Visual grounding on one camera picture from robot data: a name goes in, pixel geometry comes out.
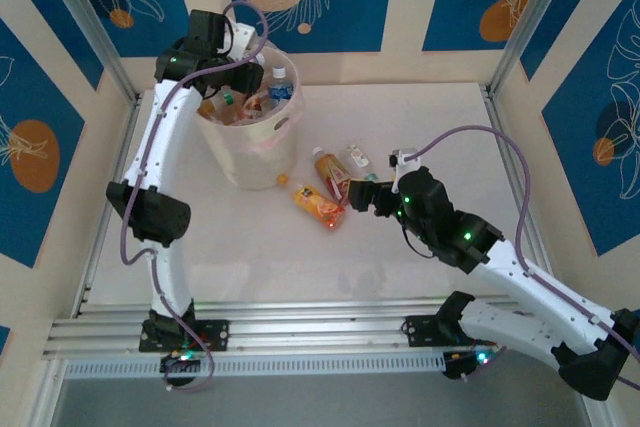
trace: water bottle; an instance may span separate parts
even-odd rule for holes
[[[284,67],[273,68],[273,80],[269,84],[269,97],[278,105],[285,103],[293,95],[293,83],[287,78]]]

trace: ventilation grille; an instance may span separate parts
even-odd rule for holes
[[[224,356],[215,359],[218,377],[265,375],[371,374],[402,372],[442,372],[441,353],[359,354],[359,355],[289,355],[289,356]],[[158,378],[160,361],[151,359],[70,361],[67,379]],[[172,374],[171,377],[193,377],[208,374],[208,361],[201,367]]]

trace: plastic bucket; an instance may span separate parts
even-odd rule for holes
[[[251,125],[221,125],[196,115],[196,122],[213,151],[222,172],[243,189],[273,187],[282,173],[296,162],[296,131],[304,107],[300,76],[295,65],[280,50],[264,47],[265,72],[284,66],[294,85],[293,97],[282,109]]]

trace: orange bottle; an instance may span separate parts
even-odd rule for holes
[[[349,172],[333,154],[327,154],[321,147],[313,149],[316,172],[340,205],[349,203]]]
[[[285,174],[278,176],[278,184],[286,187],[296,205],[322,222],[329,229],[336,229],[344,220],[344,207],[323,197],[309,184],[292,179]]]

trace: white floor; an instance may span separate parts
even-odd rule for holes
[[[378,175],[390,179],[386,164],[393,149],[420,148],[459,125],[489,125],[476,84],[304,87],[303,93],[307,110],[300,121],[294,175],[316,186],[322,185],[311,162],[316,146],[336,152],[356,142],[373,159]],[[147,120],[148,97],[132,151]],[[456,208],[484,217],[513,238],[518,212],[491,135],[458,134],[422,162],[445,184]],[[446,297],[452,290],[502,294],[437,260],[415,255],[395,220],[350,210],[345,223],[331,233],[277,188],[237,189],[223,176],[197,128],[184,146],[181,165],[176,196],[192,209],[184,251],[196,301],[406,299]],[[114,213],[89,302],[148,304],[146,264],[122,265],[119,227]],[[415,245],[426,250],[417,241]],[[130,254],[137,248],[131,238]]]

